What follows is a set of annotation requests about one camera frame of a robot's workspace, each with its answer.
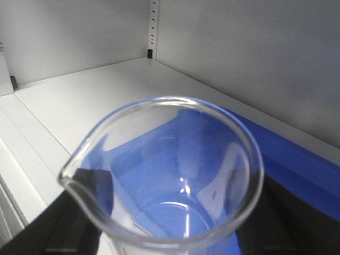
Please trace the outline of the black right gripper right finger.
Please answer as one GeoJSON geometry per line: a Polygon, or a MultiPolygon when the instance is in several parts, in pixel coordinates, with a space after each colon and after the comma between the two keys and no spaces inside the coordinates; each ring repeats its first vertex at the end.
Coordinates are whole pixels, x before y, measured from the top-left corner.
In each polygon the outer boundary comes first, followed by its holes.
{"type": "Polygon", "coordinates": [[[339,254],[339,221],[268,176],[236,236],[241,254],[339,254]]]}

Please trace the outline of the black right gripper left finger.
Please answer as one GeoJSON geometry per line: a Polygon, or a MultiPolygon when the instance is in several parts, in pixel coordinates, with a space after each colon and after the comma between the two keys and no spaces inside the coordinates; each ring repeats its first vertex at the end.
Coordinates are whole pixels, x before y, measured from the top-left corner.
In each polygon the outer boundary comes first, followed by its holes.
{"type": "Polygon", "coordinates": [[[113,209],[110,171],[78,168],[60,173],[64,191],[34,221],[1,248],[1,254],[97,254],[101,230],[91,222],[75,196],[89,208],[113,209]]]}

